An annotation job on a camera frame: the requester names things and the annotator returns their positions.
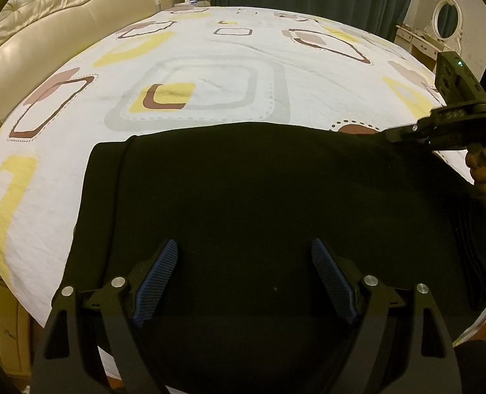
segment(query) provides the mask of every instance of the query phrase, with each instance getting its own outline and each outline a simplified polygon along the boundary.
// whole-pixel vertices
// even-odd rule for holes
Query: tufted headboard
[[[173,0],[9,0],[0,12],[0,119],[55,70]]]

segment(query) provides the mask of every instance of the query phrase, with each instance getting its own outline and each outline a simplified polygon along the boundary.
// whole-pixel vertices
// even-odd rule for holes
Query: black garment
[[[61,287],[101,287],[172,238],[178,263],[137,333],[165,384],[314,392],[351,336],[310,242],[388,286],[428,285],[454,340],[486,305],[474,192],[437,156],[382,134],[238,123],[98,144]]]

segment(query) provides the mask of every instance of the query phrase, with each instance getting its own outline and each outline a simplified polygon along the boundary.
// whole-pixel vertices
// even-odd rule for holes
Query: bed
[[[444,104],[402,48],[328,19],[81,1],[51,0],[43,16],[30,9],[0,27],[0,274],[43,326],[95,144],[243,121],[370,134]],[[463,152],[438,158],[471,181]]]

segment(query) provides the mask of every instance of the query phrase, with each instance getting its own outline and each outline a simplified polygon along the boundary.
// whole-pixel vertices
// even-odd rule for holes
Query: headboard
[[[61,65],[173,0],[9,0],[0,12],[0,119]]]

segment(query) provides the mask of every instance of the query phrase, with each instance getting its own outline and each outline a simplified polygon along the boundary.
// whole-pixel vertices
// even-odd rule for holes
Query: ornate white mirror frame
[[[450,4],[456,7],[456,10],[458,11],[458,25],[456,26],[456,30],[454,30],[454,34],[451,35],[448,38],[442,38],[438,31],[438,16],[440,15],[440,10],[443,7],[444,4]],[[462,10],[460,9],[460,6],[456,2],[456,0],[440,0],[438,4],[436,5],[436,8],[434,9],[433,13],[433,18],[431,19],[431,23],[429,23],[425,27],[425,32],[437,39],[438,41],[441,41],[445,44],[445,46],[450,49],[455,51],[456,53],[460,54],[462,51]]]

